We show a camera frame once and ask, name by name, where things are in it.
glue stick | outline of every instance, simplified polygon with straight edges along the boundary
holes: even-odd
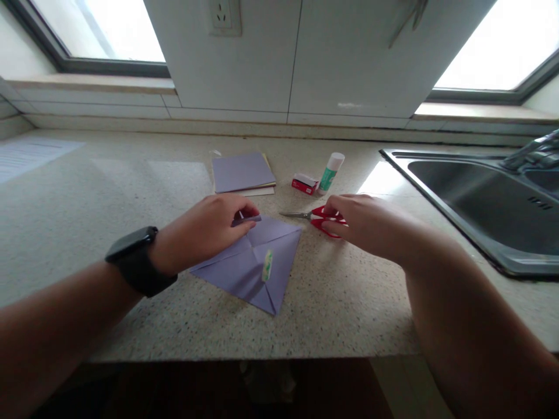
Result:
[[[322,175],[322,179],[320,180],[320,186],[317,189],[319,195],[325,195],[325,193],[328,192],[328,189],[330,189],[330,185],[344,162],[344,159],[345,156],[343,154],[332,153],[324,170],[324,174]]]

scissor blade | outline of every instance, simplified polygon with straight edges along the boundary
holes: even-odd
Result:
[[[279,214],[283,216],[294,217],[294,218],[307,218],[306,212],[280,212]]]

folded paper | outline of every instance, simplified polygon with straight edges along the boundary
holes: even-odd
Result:
[[[193,275],[278,315],[295,259],[301,227],[262,216],[249,233],[212,259],[191,268]],[[267,281],[262,272],[268,253],[273,263]]]

sink drain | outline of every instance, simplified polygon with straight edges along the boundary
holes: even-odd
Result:
[[[532,204],[537,205],[538,207],[540,207],[543,210],[550,210],[553,208],[552,205],[542,201],[540,198],[537,197],[529,197],[528,201],[531,202]]]

electrical outlet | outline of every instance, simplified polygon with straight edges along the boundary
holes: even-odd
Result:
[[[210,0],[211,22],[215,28],[231,28],[229,0]]]
[[[239,0],[200,0],[210,35],[240,36]]]

